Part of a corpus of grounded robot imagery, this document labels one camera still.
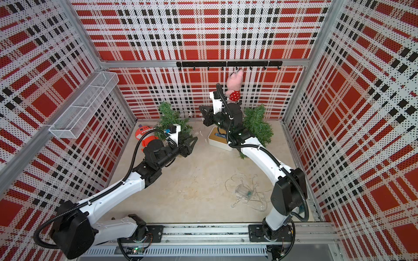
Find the clear star string light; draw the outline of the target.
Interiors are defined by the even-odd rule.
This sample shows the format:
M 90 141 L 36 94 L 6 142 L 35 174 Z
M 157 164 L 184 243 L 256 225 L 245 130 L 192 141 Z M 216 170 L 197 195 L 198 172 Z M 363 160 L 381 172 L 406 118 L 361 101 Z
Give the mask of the clear star string light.
M 187 109 L 184 111 L 184 122 L 185 129 L 182 132 L 185 133 L 187 138 L 203 137 L 205 142 L 207 142 L 207 138 L 203 134 L 206 126 L 204 125 L 204 117 L 201 113 L 193 113 L 190 109 Z

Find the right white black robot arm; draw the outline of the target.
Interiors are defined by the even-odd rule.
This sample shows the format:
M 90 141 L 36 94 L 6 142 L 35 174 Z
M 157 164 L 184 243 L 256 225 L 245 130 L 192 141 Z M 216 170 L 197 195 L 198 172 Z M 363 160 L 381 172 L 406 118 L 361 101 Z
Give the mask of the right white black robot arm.
M 216 125 L 225 131 L 226 143 L 250 158 L 273 184 L 272 210 L 262 221 L 262 234 L 268 241 L 276 241 L 293 218 L 302 222 L 309 219 L 306 175 L 279 161 L 258 138 L 243 125 L 239 103 L 227 103 L 220 84 L 210 92 L 212 106 L 199 107 L 205 126 Z

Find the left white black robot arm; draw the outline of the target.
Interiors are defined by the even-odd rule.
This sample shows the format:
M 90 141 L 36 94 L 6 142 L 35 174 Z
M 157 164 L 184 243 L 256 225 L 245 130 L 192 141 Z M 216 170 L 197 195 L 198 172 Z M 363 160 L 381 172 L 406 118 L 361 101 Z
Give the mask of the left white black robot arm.
M 147 224 L 136 214 L 104 223 L 99 220 L 131 195 L 151 186 L 162 175 L 162 169 L 177 156 L 186 158 L 192 154 L 198 138 L 181 141 L 180 132 L 178 126 L 173 126 L 169 132 L 162 131 L 167 142 L 150 141 L 143 149 L 144 159 L 139 165 L 132 160 L 128 173 L 117 183 L 77 203 L 64 202 L 56 217 L 35 230 L 34 242 L 42 248 L 59 249 L 66 258 L 75 259 L 92 246 L 113 239 L 144 238 Z

